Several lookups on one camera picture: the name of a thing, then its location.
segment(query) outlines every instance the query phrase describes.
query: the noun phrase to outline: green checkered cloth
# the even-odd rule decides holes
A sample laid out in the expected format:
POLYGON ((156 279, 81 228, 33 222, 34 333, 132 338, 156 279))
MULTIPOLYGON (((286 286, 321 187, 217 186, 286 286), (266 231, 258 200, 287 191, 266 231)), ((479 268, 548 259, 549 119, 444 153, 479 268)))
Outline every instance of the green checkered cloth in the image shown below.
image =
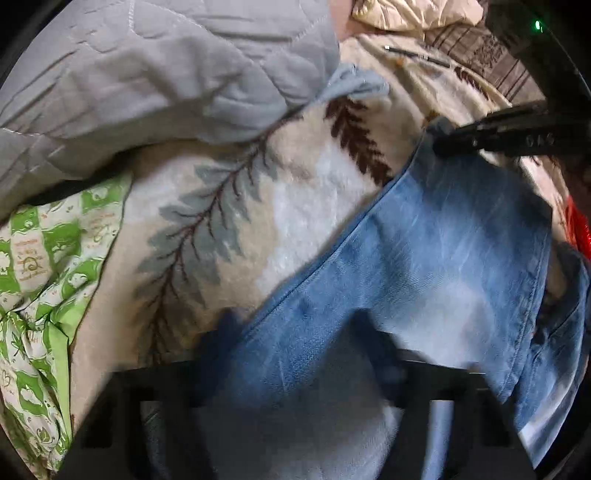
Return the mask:
POLYGON ((72 441, 68 346, 119 232, 131 176, 25 206, 0 228, 0 424, 37 478, 72 441))

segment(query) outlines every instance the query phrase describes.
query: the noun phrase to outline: brown patterned fabric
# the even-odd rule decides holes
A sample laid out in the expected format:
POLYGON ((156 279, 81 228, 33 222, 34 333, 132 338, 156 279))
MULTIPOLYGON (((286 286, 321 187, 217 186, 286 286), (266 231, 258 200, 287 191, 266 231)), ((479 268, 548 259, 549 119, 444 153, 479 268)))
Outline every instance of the brown patterned fabric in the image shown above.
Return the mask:
POLYGON ((483 20, 475 27, 454 24, 425 34, 425 42, 493 84, 513 104, 543 98, 523 64, 485 27, 489 0, 479 0, 483 20))

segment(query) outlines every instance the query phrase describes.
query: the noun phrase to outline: light blue cloth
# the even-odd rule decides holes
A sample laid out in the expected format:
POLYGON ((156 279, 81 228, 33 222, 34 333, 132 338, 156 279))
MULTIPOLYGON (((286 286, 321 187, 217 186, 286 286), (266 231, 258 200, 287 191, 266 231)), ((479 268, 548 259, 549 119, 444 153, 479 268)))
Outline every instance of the light blue cloth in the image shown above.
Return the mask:
MULTIPOLYGON (((352 338, 356 309, 369 309, 381 330, 433 363, 477 363, 497 397, 516 402, 518 426, 539 412, 557 379, 576 391, 587 265, 564 252, 573 289, 534 334, 550 208, 478 155, 438 158, 433 135, 451 128, 433 122, 409 165, 330 251, 220 350, 226 368, 210 368, 215 393, 197 414, 220 480, 376 478, 401 412, 382 398, 352 338)), ((549 412, 552 435, 569 408, 549 412)), ((436 410, 428 480, 439 477, 446 453, 450 409, 436 410)), ((551 440, 532 445, 532 457, 551 440)))

